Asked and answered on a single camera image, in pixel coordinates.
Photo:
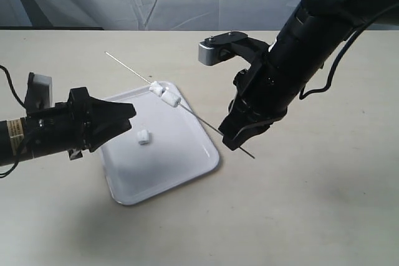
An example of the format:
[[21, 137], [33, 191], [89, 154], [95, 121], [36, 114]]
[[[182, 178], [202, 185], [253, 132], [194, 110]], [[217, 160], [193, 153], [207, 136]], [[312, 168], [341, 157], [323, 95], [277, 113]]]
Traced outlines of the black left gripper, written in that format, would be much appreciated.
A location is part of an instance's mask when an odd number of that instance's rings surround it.
[[[91, 116], [96, 123], [89, 133]], [[87, 88], [73, 88], [66, 102], [54, 107], [30, 107], [26, 116], [26, 133], [33, 158], [67, 152], [70, 160], [83, 157], [86, 149], [93, 153], [111, 139], [130, 130], [131, 118], [137, 115], [131, 103], [117, 103], [92, 98]]]

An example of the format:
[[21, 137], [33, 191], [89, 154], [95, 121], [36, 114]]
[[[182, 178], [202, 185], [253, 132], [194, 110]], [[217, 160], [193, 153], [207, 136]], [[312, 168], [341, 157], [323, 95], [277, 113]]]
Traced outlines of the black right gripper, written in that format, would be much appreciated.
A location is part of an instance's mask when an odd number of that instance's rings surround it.
[[218, 128], [232, 151], [285, 117], [299, 93], [299, 72], [295, 67], [252, 66], [239, 71], [233, 85], [236, 95]]

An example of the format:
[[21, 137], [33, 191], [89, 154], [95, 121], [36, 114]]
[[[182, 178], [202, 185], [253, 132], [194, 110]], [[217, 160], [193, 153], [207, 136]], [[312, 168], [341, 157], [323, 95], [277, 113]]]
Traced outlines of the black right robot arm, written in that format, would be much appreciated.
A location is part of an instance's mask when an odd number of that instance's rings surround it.
[[215, 37], [213, 45], [251, 64], [234, 78], [223, 143], [235, 150], [281, 120], [331, 53], [373, 23], [397, 24], [398, 0], [300, 0], [272, 45], [242, 32]]

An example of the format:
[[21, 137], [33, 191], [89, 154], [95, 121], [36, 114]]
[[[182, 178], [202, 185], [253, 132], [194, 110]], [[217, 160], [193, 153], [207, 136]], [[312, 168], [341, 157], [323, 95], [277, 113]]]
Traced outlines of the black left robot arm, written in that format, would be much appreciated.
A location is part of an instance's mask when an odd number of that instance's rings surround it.
[[136, 115], [131, 103], [91, 97], [87, 88], [73, 88], [66, 102], [1, 122], [1, 166], [60, 152], [71, 160], [93, 153], [131, 129]]

